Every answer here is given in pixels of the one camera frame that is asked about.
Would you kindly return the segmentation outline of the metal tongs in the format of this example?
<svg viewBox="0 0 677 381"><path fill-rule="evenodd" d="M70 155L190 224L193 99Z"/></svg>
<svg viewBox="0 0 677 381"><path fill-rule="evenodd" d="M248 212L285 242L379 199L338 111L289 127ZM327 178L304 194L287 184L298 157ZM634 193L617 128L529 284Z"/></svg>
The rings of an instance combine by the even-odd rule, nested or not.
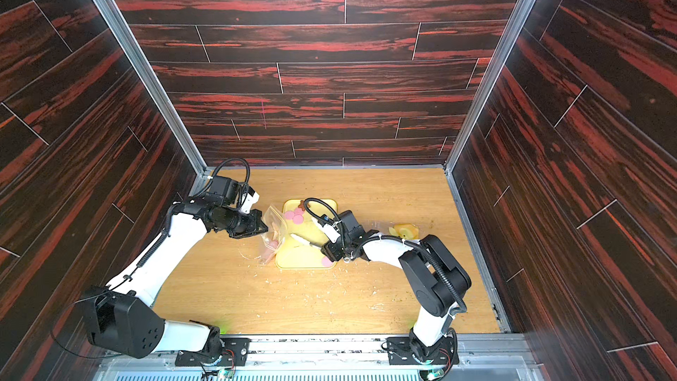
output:
<svg viewBox="0 0 677 381"><path fill-rule="evenodd" d="M314 247L314 248L316 248L316 249L321 249L321 248L323 247L323 245L317 244L317 243L313 243L312 241L310 241L310 240L308 240L308 239L306 239L306 238L304 238L304 237L302 237L302 236L299 236L298 234L291 234L290 236L294 239L294 241L296 241L297 243L300 243L300 244L302 244L302 245L306 245L306 246L309 246L309 247Z"/></svg>

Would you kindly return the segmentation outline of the yellow tray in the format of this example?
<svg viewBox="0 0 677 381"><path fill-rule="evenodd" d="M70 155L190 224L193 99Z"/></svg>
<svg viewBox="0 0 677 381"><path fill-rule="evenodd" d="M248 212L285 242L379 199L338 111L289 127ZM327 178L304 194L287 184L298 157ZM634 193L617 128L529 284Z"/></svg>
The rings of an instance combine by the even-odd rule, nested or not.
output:
<svg viewBox="0 0 677 381"><path fill-rule="evenodd" d="M313 243L324 245L329 241L327 236L313 223L310 214L303 208L301 199L289 199L283 206L285 212L292 211L295 215L302 214L304 222L301 225L294 224L293 220L287 220L287 235L285 243L280 247L275 257L275 264L283 270L329 270L335 267L323 267L322 259L325 257L321 249L302 245L294 241L291 234L298 234Z"/></svg>

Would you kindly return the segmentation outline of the clear resealable bag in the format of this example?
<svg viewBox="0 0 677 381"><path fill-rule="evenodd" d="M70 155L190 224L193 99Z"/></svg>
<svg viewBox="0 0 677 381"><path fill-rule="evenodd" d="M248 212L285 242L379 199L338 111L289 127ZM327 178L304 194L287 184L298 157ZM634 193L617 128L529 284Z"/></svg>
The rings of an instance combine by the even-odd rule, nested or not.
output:
<svg viewBox="0 0 677 381"><path fill-rule="evenodd" d="M407 241L417 241L421 239L420 229L411 223L382 224L379 230L390 236L396 236Z"/></svg>
<svg viewBox="0 0 677 381"><path fill-rule="evenodd" d="M263 214L262 222L266 224L268 231L261 235L263 245L260 251L259 263L265 266L275 258L280 247L285 243L287 220L278 208L269 206Z"/></svg>

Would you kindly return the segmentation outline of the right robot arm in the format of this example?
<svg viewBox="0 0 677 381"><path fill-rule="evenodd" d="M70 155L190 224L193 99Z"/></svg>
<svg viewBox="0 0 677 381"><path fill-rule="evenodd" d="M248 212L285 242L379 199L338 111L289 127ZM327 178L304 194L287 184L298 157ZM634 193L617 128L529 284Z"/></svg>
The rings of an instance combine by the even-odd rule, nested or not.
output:
<svg viewBox="0 0 677 381"><path fill-rule="evenodd" d="M407 240L377 229L366 231L352 212L337 213L317 198L303 200L301 208L328 238L320 250L329 261L364 259L403 271L421 305L405 351L422 364L446 356L447 366L451 367L458 355L458 340L451 324L458 314L467 312L465 294L472 281L444 243L433 235Z"/></svg>

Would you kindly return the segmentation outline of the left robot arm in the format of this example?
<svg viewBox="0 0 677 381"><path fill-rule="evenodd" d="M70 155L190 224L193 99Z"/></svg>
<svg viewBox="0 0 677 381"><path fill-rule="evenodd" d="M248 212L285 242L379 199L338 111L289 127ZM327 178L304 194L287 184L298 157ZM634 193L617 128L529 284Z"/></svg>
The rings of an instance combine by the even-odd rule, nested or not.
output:
<svg viewBox="0 0 677 381"><path fill-rule="evenodd" d="M153 304L169 275L208 233L224 231L232 239L266 233L258 200L248 179L213 173L199 192L173 203L148 247L105 286L91 287L79 299L88 342L134 358L177 351L217 364L226 351L217 326L163 319Z"/></svg>

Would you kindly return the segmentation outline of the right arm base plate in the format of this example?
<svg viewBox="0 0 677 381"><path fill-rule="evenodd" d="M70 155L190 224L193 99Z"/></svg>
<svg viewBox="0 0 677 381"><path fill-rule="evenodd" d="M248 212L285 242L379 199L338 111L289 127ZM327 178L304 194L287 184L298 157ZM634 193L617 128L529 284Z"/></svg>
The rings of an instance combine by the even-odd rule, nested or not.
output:
<svg viewBox="0 0 677 381"><path fill-rule="evenodd" d="M450 337L442 337L433 346L425 346L407 336L388 337L381 348L386 352L390 365L455 365L459 363L456 343Z"/></svg>

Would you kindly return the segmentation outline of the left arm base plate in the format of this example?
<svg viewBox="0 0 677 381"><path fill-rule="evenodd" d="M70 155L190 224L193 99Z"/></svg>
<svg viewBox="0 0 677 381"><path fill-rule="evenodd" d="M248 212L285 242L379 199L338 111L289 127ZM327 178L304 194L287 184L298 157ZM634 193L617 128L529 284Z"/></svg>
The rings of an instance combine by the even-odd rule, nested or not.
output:
<svg viewBox="0 0 677 381"><path fill-rule="evenodd" d="M250 338L222 335L219 340L211 339L197 352L180 351L176 367L241 367L246 364L250 349Z"/></svg>

